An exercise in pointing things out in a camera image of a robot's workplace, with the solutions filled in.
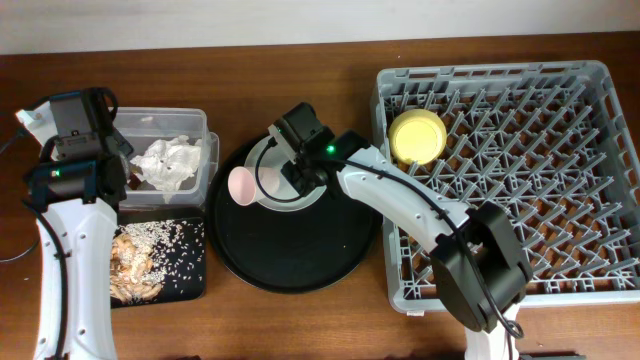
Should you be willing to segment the grey round plate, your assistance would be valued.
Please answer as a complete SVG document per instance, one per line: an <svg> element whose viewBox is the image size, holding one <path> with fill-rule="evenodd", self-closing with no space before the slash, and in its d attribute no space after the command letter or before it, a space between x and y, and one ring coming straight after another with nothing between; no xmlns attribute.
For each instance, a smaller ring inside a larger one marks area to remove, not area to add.
<svg viewBox="0 0 640 360"><path fill-rule="evenodd" d="M256 164L260 153L268 145L269 136L262 137L255 145L250 147L250 151L241 164L252 170ZM284 152L278 147L270 148L262 157L260 162L260 182L269 195L279 199L290 199L298 195L298 191L288 182L282 175L282 167L289 161ZM261 206L278 212L293 212L305 209L316 201L325 193L326 187L321 186L315 188L306 197L296 200L295 202L281 203L273 201L267 197L257 200Z"/></svg>

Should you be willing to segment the pink plastic cup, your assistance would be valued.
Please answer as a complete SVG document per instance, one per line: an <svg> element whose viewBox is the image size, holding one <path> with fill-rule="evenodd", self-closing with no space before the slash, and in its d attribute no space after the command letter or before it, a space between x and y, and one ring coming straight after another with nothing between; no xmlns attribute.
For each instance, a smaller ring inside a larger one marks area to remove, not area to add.
<svg viewBox="0 0 640 360"><path fill-rule="evenodd" d="M248 206L278 191L279 173L269 167L258 168L255 177L254 167L237 166L228 176L227 186L231 198L241 206Z"/></svg>

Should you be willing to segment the white tissue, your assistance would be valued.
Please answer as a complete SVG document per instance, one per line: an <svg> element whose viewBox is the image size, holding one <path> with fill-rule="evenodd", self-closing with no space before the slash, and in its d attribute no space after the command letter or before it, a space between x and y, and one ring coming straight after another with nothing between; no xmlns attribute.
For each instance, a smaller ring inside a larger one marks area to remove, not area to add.
<svg viewBox="0 0 640 360"><path fill-rule="evenodd" d="M143 155L136 155L130 163L139 169L135 175L141 181L156 190L174 192L197 173L201 154L201 139L191 144L188 136L180 135L171 140L154 141Z"/></svg>

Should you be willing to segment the yellow bowl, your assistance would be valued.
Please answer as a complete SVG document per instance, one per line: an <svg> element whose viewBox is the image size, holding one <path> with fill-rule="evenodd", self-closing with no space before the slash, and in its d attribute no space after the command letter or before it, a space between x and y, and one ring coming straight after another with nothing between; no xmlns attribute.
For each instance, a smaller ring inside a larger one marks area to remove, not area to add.
<svg viewBox="0 0 640 360"><path fill-rule="evenodd" d="M444 151L447 130L436 113L413 109L393 120L388 139L391 154L396 160L405 164L425 165Z"/></svg>

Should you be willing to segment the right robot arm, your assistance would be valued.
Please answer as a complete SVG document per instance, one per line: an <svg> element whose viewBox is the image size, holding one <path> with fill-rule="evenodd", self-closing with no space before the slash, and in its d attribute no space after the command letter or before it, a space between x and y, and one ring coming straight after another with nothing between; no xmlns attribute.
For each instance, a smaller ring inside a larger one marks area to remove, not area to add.
<svg viewBox="0 0 640 360"><path fill-rule="evenodd" d="M428 254L437 296L465 328L466 358L519 358L516 315L532 269L500 206L472 209L436 193L353 131L335 137L323 129L305 140L271 134L289 160L286 174L371 207Z"/></svg>

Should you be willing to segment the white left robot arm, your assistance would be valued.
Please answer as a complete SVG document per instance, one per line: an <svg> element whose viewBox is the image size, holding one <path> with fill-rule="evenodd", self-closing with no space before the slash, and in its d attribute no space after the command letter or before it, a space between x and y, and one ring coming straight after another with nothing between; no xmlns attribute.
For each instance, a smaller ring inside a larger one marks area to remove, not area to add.
<svg viewBox="0 0 640 360"><path fill-rule="evenodd" d="M111 246L126 197L111 136L53 136L24 177L42 248L37 359L114 359Z"/></svg>

